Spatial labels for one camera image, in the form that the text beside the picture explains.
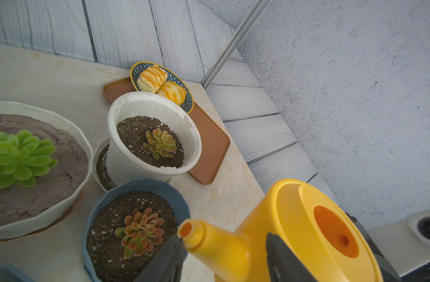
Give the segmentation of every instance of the bread roll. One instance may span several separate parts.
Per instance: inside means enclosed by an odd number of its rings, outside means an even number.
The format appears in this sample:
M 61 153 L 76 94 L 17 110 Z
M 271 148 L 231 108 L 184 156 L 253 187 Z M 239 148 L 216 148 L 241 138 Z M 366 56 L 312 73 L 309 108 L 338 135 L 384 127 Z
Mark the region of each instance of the bread roll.
M 168 73 L 162 70 L 158 65 L 153 65 L 145 69 L 136 83 L 141 91 L 157 93 L 163 82 L 168 78 Z
M 181 105 L 185 101 L 186 91 L 184 87 L 177 85 L 173 81 L 165 81 L 157 94 Z

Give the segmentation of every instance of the green succulent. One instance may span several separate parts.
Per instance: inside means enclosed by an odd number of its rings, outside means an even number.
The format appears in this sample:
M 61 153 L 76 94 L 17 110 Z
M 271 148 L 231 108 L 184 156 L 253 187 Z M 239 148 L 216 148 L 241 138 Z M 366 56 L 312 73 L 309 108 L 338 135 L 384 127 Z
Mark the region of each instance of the green succulent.
M 158 160 L 160 156 L 173 157 L 172 152 L 176 148 L 176 140 L 172 138 L 168 132 L 162 131 L 160 128 L 154 129 L 152 133 L 148 130 L 146 132 L 148 143 L 143 143 L 141 149 L 146 154 L 152 154 L 154 159 Z
M 23 187 L 35 185 L 35 176 L 47 174 L 58 163 L 50 157 L 54 152 L 50 139 L 40 140 L 28 130 L 16 135 L 0 132 L 0 188 L 16 181 Z

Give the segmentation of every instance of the orange-green succulent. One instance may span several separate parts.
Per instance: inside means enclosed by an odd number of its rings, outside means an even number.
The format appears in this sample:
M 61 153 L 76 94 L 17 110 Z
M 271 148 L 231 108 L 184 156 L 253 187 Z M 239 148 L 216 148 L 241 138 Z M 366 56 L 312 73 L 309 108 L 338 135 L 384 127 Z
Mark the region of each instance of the orange-green succulent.
M 173 157 L 176 148 L 176 140 L 172 138 L 168 132 L 162 131 L 160 128 L 154 129 L 152 133 L 148 130 L 146 132 L 148 143 L 143 143 L 141 149 L 146 154 L 152 154 L 154 159 L 158 160 L 160 156 Z
M 126 227 L 115 230 L 116 236 L 122 238 L 125 259 L 132 255 L 139 257 L 144 251 L 152 251 L 154 245 L 162 242 L 164 231 L 159 227 L 163 224 L 163 218 L 156 212 L 151 212 L 151 208 L 145 209 L 143 213 L 136 208 L 131 216 L 124 219 Z

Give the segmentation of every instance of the gray wall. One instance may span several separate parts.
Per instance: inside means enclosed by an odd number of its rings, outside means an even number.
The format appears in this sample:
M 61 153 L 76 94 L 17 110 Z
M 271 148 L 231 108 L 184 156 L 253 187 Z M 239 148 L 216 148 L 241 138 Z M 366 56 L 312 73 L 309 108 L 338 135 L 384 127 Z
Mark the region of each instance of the gray wall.
M 237 28 L 255 0 L 198 0 L 231 27 Z
M 274 0 L 239 50 L 345 211 L 430 208 L 430 0 Z

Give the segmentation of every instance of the marble countertop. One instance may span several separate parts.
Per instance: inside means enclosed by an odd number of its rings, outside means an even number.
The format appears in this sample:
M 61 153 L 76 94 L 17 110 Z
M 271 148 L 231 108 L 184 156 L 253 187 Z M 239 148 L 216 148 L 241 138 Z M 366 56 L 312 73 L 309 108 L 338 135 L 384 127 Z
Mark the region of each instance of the marble countertop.
M 60 114 L 82 129 L 93 149 L 108 136 L 106 115 L 110 104 L 102 96 L 102 86 L 127 76 L 126 69 L 0 44 L 0 100 Z M 185 83 L 198 105 L 228 133 L 202 85 Z M 173 177 L 172 185 L 188 202 L 193 218 L 229 231 L 263 198 L 232 139 L 211 185 L 201 185 L 189 174 Z M 42 234 L 0 243 L 0 262 L 12 264 L 38 282 L 90 281 L 83 268 L 81 240 L 87 217 L 102 195 L 90 178 L 83 202 L 71 216 Z M 189 255 L 181 281 L 213 281 L 213 272 Z

